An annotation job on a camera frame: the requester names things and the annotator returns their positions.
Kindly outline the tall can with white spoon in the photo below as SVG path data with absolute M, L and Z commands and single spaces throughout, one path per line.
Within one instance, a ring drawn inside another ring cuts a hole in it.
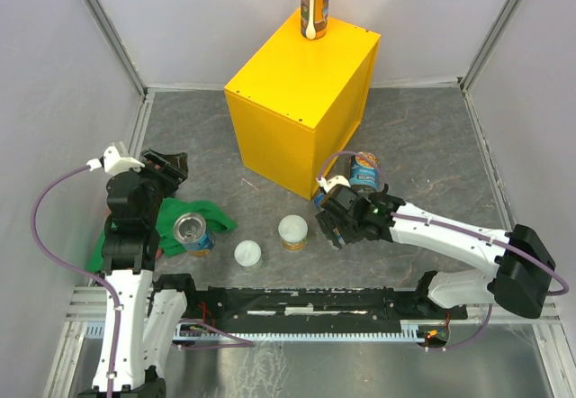
M 301 0 L 301 34 L 310 41 L 322 38 L 328 28 L 329 0 Z

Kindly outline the blue yellow can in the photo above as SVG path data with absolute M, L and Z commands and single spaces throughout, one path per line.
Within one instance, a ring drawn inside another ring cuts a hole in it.
M 326 193 L 323 189 L 319 189 L 313 197 L 312 201 L 313 201 L 313 203 L 314 203 L 314 205 L 318 211 L 322 210 L 321 203 L 324 199 L 325 194 Z

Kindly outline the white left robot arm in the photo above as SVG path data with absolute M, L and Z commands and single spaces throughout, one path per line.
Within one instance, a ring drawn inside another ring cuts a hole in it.
M 153 277 L 160 207 L 188 178 L 186 153 L 146 149 L 133 158 L 115 145 L 102 158 L 109 215 L 98 272 L 107 290 L 103 345 L 83 397 L 164 397 L 164 365 L 176 324 L 194 314 L 199 295 L 188 274 Z

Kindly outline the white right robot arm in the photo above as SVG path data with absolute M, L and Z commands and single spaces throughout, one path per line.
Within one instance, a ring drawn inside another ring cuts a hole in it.
M 492 304 L 537 319 L 550 292 L 555 263 L 532 228 L 475 227 L 429 213 L 386 191 L 362 196 L 351 187 L 323 183 L 316 218 L 335 249 L 361 240 L 385 240 L 434 251 L 468 265 L 456 273 L 432 271 L 419 282 L 414 310 L 433 318 L 445 308 Z

